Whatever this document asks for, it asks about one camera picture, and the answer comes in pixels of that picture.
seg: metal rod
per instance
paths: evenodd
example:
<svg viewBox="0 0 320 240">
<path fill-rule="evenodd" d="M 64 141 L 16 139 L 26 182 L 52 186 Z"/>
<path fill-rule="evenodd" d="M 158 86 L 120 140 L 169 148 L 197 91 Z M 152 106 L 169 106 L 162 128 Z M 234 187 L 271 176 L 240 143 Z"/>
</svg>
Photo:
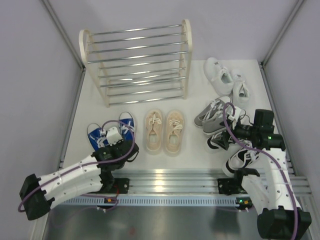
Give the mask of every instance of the metal rod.
<svg viewBox="0 0 320 240">
<path fill-rule="evenodd" d="M 154 98 L 154 99 L 148 99 L 148 100 L 114 102 L 114 103 L 110 103 L 110 105 L 145 103 L 145 102 L 153 102 L 153 101 L 166 100 L 166 99 L 177 99 L 177 98 L 183 98 L 183 97 L 184 97 L 183 95 L 168 96 L 168 97 Z"/>
<path fill-rule="evenodd" d="M 77 82 L 77 89 L 76 89 L 76 93 L 73 97 L 70 115 L 68 116 L 68 122 L 67 122 L 66 130 L 65 130 L 65 134 L 64 134 L 64 138 L 63 138 L 63 143 L 61 146 L 59 164 L 56 169 L 57 171 L 63 167 L 64 161 L 65 161 L 67 147 L 68 147 L 68 143 L 69 143 L 69 139 L 70 139 L 70 135 L 71 135 L 72 126 L 73 126 L 73 123 L 75 120 L 76 111 L 77 111 L 77 107 L 78 107 L 78 103 L 79 103 L 79 99 L 80 99 L 80 93 L 81 93 L 82 86 L 84 83 L 85 75 L 86 75 L 86 71 L 82 70 L 79 81 Z"/>
<path fill-rule="evenodd" d="M 100 51 L 89 51 L 88 54 L 99 54 L 99 53 L 108 53 L 108 52 L 123 51 L 123 50 L 155 48 L 155 47 L 162 47 L 162 46 L 181 45 L 186 43 L 187 43 L 186 41 L 181 41 L 181 42 L 170 42 L 170 43 L 145 45 L 145 46 L 123 47 L 123 48 L 115 48 L 115 49 L 100 50 Z"/>
<path fill-rule="evenodd" d="M 129 40 L 152 39 L 152 38 L 161 38 L 161 37 L 168 37 L 168 36 L 179 36 L 179 35 L 183 35 L 183 34 L 185 34 L 185 32 L 153 35 L 153 36 L 137 36 L 137 37 L 122 38 L 122 39 L 107 40 L 107 41 L 94 41 L 94 42 L 89 42 L 89 44 L 106 44 L 106 43 L 122 42 L 122 41 L 129 41 Z"/>
<path fill-rule="evenodd" d="M 70 40 L 65 28 L 61 24 L 60 19 L 58 18 L 54 8 L 50 4 L 49 0 L 40 0 L 40 1 L 42 2 L 45 10 L 49 14 L 49 16 L 52 19 L 55 27 L 57 28 L 57 30 L 60 33 L 62 39 L 64 40 L 65 44 L 67 45 L 67 47 L 68 47 L 69 51 L 71 52 L 74 60 L 76 61 L 78 66 L 81 68 L 81 70 L 83 70 L 85 67 L 84 67 L 80 57 L 78 56 L 78 53 L 77 53 L 76 49 L 74 48 L 74 45 L 72 44 L 72 42 L 71 42 L 71 40 Z"/>
<path fill-rule="evenodd" d="M 290 13 L 289 17 L 285 21 L 283 27 L 281 28 L 279 34 L 277 35 L 275 41 L 273 42 L 273 44 L 271 46 L 271 48 L 269 49 L 268 53 L 266 54 L 265 58 L 263 59 L 263 61 L 262 61 L 262 67 L 263 68 L 265 68 L 265 66 L 267 65 L 269 59 L 271 58 L 271 56 L 275 52 L 275 49 L 277 48 L 277 46 L 279 45 L 281 39 L 284 37 L 285 33 L 289 29 L 291 23 L 293 22 L 293 20 L 297 16 L 297 13 L 301 9 L 301 7 L 304 4 L 304 2 L 305 2 L 305 0 L 298 0 L 298 2 L 295 4 L 292 12 Z"/>
<path fill-rule="evenodd" d="M 105 84 L 101 85 L 100 88 L 120 88 L 120 87 L 128 87 L 128 86 L 140 86 L 140 85 L 148 85 L 152 83 L 167 83 L 167 82 L 174 82 L 181 79 L 185 79 L 185 76 L 179 77 L 171 77 L 171 78 L 162 78 L 162 79 L 153 79 L 153 80 L 143 80 L 143 81 L 132 81 L 132 82 L 124 82 L 124 83 L 116 83 L 116 84 Z"/>
<path fill-rule="evenodd" d="M 161 76 L 168 76 L 168 75 L 174 75 L 174 74 L 179 74 L 179 72 L 170 72 L 170 73 L 165 73 L 165 74 L 158 74 L 158 75 L 152 75 L 152 76 L 143 76 L 143 77 L 134 77 L 134 78 L 121 78 L 121 79 L 110 79 L 111 81 L 136 81 L 136 80 L 141 80 L 141 79 L 153 79 L 153 78 L 158 78 Z"/>
<path fill-rule="evenodd" d="M 163 64 L 163 63 L 173 63 L 173 62 L 180 62 L 184 59 L 178 60 L 166 60 L 166 61 L 152 61 L 152 62 L 143 62 L 143 63 L 135 63 L 135 64 L 126 64 L 126 65 L 119 65 L 119 66 L 106 66 L 106 67 L 99 67 L 99 69 L 117 69 L 117 68 L 126 68 L 126 67 L 135 67 L 135 66 L 144 66 L 144 65 L 151 65 L 151 64 Z"/>
<path fill-rule="evenodd" d="M 283 123 L 285 123 L 285 121 L 283 121 L 283 118 L 280 115 L 281 111 L 279 111 L 278 105 L 275 104 L 277 102 L 277 99 L 275 99 L 276 94 L 274 92 L 274 89 L 272 88 L 272 85 L 270 84 L 270 81 L 268 81 L 268 77 L 266 75 L 266 72 L 261 64 L 260 64 L 260 72 L 262 75 L 266 94 L 267 94 L 269 101 L 270 101 L 271 109 L 274 112 L 274 121 L 275 121 L 277 130 L 283 136 L 284 144 L 287 149 L 286 152 L 287 152 L 287 155 L 289 156 L 291 163 L 292 163 L 293 172 L 296 174 L 300 174 L 299 168 L 297 168 L 295 166 L 295 163 L 296 163 L 295 157 L 291 154 L 292 153 L 292 146 L 287 141 L 290 138 L 288 138 L 288 133 L 286 132 L 286 128 L 283 125 Z"/>
<path fill-rule="evenodd" d="M 167 55 L 175 55 L 175 54 L 187 54 L 187 53 L 188 53 L 188 51 L 174 51 L 174 52 L 165 52 L 165 53 L 140 55 L 140 56 L 119 57 L 119 58 L 88 61 L 88 64 L 121 61 L 121 60 L 127 60 L 127 59 L 142 59 L 142 58 L 149 58 L 149 57 L 167 56 Z"/>
<path fill-rule="evenodd" d="M 142 30 L 151 30 L 151 29 L 176 28 L 176 27 L 181 27 L 181 26 L 182 26 L 181 24 L 178 24 L 178 25 L 169 25 L 169 26 L 154 26 L 154 27 L 135 28 L 135 29 L 128 29 L 128 30 L 120 30 L 120 31 L 98 32 L 98 33 L 92 33 L 91 36 L 95 36 L 95 35 L 105 35 L 105 34 L 118 34 L 118 33 L 126 33 L 126 32 L 133 32 L 133 31 L 142 31 Z"/>
<path fill-rule="evenodd" d="M 159 73 L 159 72 L 167 72 L 167 71 L 176 71 L 176 70 L 182 70 L 185 69 L 185 67 L 178 67 L 178 68 L 169 68 L 169 69 L 160 69 L 160 70 L 151 70 L 151 71 L 137 71 L 137 72 L 130 72 L 125 74 L 115 74 L 115 75 L 108 75 L 108 76 L 99 76 L 100 79 L 107 79 L 107 78 L 113 78 L 113 77 L 122 77 L 122 76 L 129 76 L 129 75 L 137 75 L 137 74 L 150 74 L 150 73 Z"/>
<path fill-rule="evenodd" d="M 119 93 L 119 94 L 110 94 L 109 97 L 118 97 L 124 95 L 135 95 L 135 94 L 149 94 L 149 93 L 157 93 L 163 91 L 172 91 L 172 90 L 182 90 L 182 87 L 174 87 L 174 88 L 165 88 L 159 90 L 149 90 L 149 91 L 134 91 L 134 92 L 127 92 L 127 93 Z"/>
</svg>

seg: white floor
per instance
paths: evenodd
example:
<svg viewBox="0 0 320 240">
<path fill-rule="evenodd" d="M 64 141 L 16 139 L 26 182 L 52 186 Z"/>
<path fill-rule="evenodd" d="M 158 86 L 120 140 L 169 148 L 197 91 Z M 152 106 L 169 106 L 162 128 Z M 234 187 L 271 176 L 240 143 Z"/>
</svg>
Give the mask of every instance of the white floor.
<svg viewBox="0 0 320 240">
<path fill-rule="evenodd" d="M 188 98 L 170 99 L 154 102 L 113 105 L 106 108 L 93 81 L 87 72 L 77 106 L 74 123 L 68 143 L 64 165 L 68 167 L 81 161 L 94 150 L 87 137 L 87 126 L 97 123 L 100 126 L 108 120 L 117 120 L 121 112 L 128 111 L 135 118 L 137 131 L 136 143 L 140 147 L 139 156 L 132 163 L 126 163 L 123 170 L 153 169 L 213 169 L 220 170 L 222 164 L 239 148 L 231 147 L 229 151 L 220 150 L 214 154 L 205 150 L 208 139 L 201 128 L 194 125 L 194 118 L 208 103 L 218 97 L 203 72 L 202 60 L 192 61 Z M 230 70 L 239 68 L 247 78 L 251 91 L 251 101 L 246 108 L 251 121 L 254 120 L 255 109 L 271 109 L 265 85 L 256 60 L 225 60 L 222 64 Z M 144 120 L 148 110 L 159 108 L 164 115 L 172 109 L 184 113 L 185 129 L 181 152 L 172 157 L 162 151 L 158 155 L 150 155 L 143 144 Z"/>
</svg>

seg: black bracket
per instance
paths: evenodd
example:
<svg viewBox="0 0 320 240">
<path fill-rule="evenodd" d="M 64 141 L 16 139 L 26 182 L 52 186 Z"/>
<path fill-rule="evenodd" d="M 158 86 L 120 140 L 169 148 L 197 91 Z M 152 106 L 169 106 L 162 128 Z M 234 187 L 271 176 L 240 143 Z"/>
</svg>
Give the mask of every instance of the black bracket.
<svg viewBox="0 0 320 240">
<path fill-rule="evenodd" d="M 94 192 L 95 194 L 127 194 L 129 190 L 129 178 L 114 178 L 114 183 L 110 190 L 101 189 Z"/>
<path fill-rule="evenodd" d="M 247 194 L 247 192 L 238 184 L 234 178 L 218 178 L 219 194 L 232 195 L 232 194 Z"/>
</svg>

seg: shoe rack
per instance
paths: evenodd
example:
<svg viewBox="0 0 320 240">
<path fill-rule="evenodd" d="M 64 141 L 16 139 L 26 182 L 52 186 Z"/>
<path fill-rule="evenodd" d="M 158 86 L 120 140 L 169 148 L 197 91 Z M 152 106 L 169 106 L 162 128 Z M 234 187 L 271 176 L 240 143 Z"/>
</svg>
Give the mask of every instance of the shoe rack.
<svg viewBox="0 0 320 240">
<path fill-rule="evenodd" d="M 79 47 L 106 107 L 188 96 L 193 52 L 188 19 L 181 24 L 119 31 L 84 29 Z"/>
</svg>

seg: gray sneaker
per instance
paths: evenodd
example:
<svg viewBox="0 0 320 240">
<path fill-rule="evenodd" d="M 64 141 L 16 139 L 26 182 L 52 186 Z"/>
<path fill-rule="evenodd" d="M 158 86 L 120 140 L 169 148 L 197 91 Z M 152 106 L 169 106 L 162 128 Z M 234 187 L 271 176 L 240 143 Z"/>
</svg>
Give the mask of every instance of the gray sneaker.
<svg viewBox="0 0 320 240">
<path fill-rule="evenodd" d="M 216 112 L 221 111 L 224 105 L 228 102 L 232 102 L 231 98 L 228 96 L 218 97 L 212 103 L 210 103 L 198 116 L 194 119 L 194 124 L 198 128 L 203 127 L 203 121 L 210 120 L 214 117 Z"/>
<path fill-rule="evenodd" d="M 203 133 L 207 136 L 212 136 L 226 129 L 223 119 L 222 110 L 217 111 L 213 117 L 202 121 Z"/>
</svg>

